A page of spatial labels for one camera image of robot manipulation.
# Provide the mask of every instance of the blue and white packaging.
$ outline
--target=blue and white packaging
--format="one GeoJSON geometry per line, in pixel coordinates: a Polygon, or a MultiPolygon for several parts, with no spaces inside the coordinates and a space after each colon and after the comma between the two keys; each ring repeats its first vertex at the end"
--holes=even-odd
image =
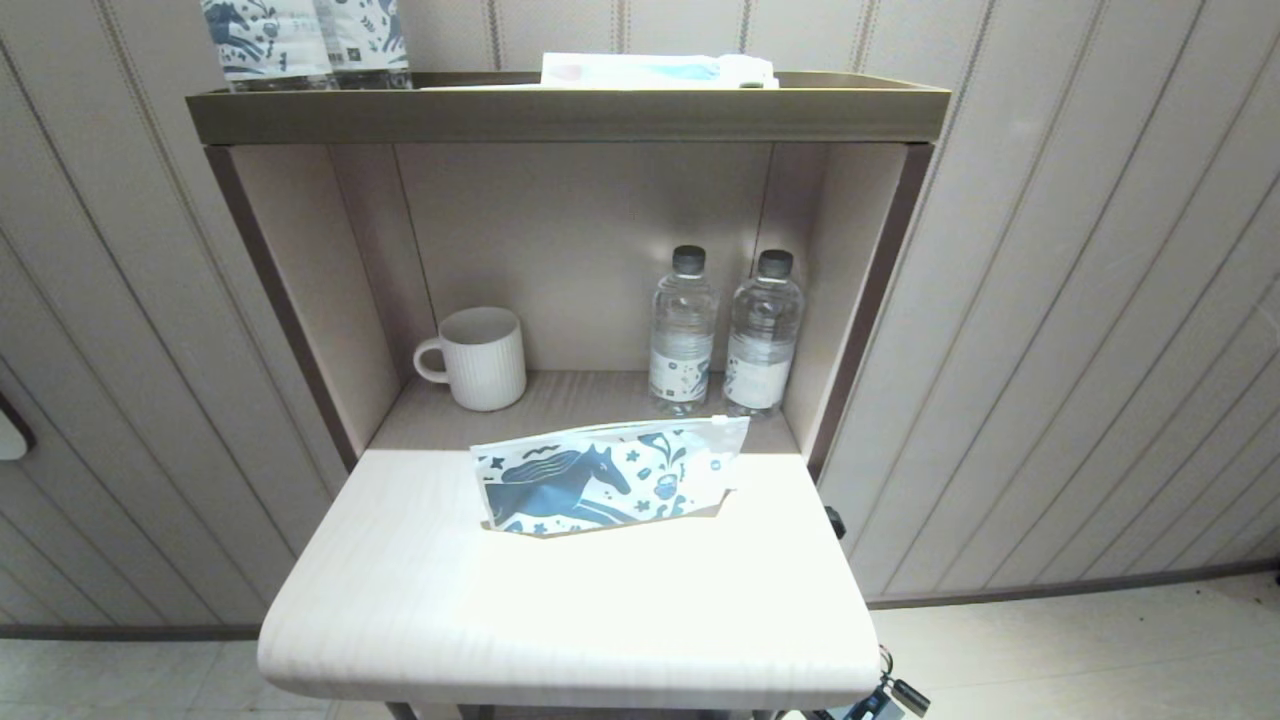
{"type": "Polygon", "coordinates": [[[233,86],[333,74],[311,0],[201,0],[200,6],[233,86]]]}
{"type": "Polygon", "coordinates": [[[315,0],[337,72],[408,68],[396,0],[315,0]]]}
{"type": "Polygon", "coordinates": [[[748,418],[576,428],[471,447],[489,528],[558,536],[723,502],[748,418]]]}

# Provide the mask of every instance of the top tray shelf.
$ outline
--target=top tray shelf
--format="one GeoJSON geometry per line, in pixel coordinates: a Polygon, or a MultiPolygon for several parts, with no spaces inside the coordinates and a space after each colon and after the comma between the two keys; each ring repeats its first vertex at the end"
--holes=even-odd
{"type": "Polygon", "coordinates": [[[503,87],[538,73],[415,73],[413,91],[219,91],[187,105],[205,145],[933,142],[951,97],[849,73],[777,77],[780,90],[543,90],[503,87]]]}

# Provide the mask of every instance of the white floor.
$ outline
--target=white floor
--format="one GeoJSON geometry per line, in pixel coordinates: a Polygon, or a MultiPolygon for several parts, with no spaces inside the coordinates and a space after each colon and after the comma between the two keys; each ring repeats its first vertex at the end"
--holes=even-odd
{"type": "MultiPolygon", "coordinates": [[[[933,700],[929,720],[1280,717],[1275,574],[874,616],[895,675],[933,700]]],[[[0,641],[0,720],[389,717],[378,703],[276,691],[253,650],[0,641]]],[[[588,712],[554,711],[566,715],[588,712]]]]}

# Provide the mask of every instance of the shelf side panel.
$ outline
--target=shelf side panel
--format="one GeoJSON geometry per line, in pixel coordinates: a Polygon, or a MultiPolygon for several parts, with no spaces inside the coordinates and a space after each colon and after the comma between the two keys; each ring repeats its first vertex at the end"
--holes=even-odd
{"type": "Polygon", "coordinates": [[[329,154],[291,146],[234,147],[229,155],[259,229],[246,233],[241,223],[241,233],[264,283],[278,278],[283,288],[283,297],[268,291],[282,323],[296,318],[303,337],[293,333],[291,345],[349,468],[401,383],[329,154]]]}
{"type": "Polygon", "coordinates": [[[844,357],[854,314],[865,295],[872,256],[897,178],[905,145],[833,145],[808,246],[805,316],[791,366],[783,413],[809,457],[844,357]]]}
{"type": "Polygon", "coordinates": [[[413,348],[435,336],[435,314],[404,201],[396,149],[390,145],[332,145],[329,154],[356,246],[369,273],[392,364],[404,384],[417,377],[413,348]]]}

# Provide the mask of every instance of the bottle cap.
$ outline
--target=bottle cap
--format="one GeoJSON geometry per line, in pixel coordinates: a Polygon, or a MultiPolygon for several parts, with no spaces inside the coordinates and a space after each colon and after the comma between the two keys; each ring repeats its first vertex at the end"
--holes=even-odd
{"type": "Polygon", "coordinates": [[[791,274],[795,258],[786,250],[765,250],[755,264],[755,273],[762,278],[783,279],[791,274]]]}
{"type": "Polygon", "coordinates": [[[707,266],[707,251],[696,245],[681,245],[671,254],[671,266],[682,275],[700,275],[707,266]]]}

